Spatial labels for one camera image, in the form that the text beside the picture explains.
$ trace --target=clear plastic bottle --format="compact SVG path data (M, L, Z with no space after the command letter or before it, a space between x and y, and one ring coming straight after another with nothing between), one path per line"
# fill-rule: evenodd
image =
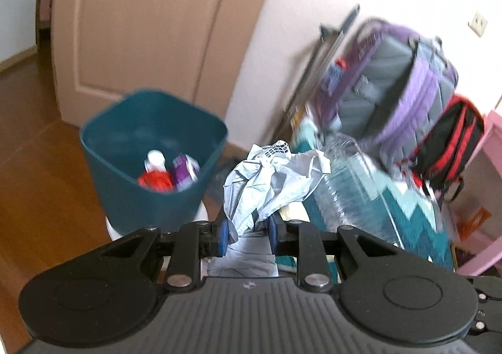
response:
M323 151L331 161L331 173L324 175L313 196L328 230L353 225L402 247L387 204L355 140L337 134Z

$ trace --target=water bottle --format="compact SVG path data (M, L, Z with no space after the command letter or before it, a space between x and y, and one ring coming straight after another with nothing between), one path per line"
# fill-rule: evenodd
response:
M391 244L401 246L387 204L354 139L337 134L323 149L331 161L313 193L328 231L353 225Z
M161 151L151 150L145 160L145 172L137 179L141 187L153 191L169 192L176 189L171 173L166 169L166 159Z

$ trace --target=wall outlet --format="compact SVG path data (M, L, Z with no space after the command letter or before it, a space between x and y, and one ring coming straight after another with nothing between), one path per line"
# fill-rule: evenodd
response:
M468 23L469 27L475 32L479 37L481 37L484 33L484 30L486 28L486 24L488 22L486 19L481 15L480 12L476 12L476 14L473 17L473 21Z

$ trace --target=teal trash bin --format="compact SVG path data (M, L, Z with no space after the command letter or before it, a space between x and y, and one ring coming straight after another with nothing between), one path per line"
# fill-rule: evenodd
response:
M172 232L192 221L227 140L216 116L155 90L140 90L85 124L80 140L92 180L111 226L129 234L154 225ZM200 166L183 191L160 193L139 186L147 153L164 153L166 167L180 154Z

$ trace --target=orange package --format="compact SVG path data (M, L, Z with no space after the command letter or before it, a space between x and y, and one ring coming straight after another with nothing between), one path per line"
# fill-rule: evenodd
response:
M481 207L474 216L466 223L458 223L458 236L460 240L466 240L469 236L476 231L483 223L491 217L490 211L486 208Z

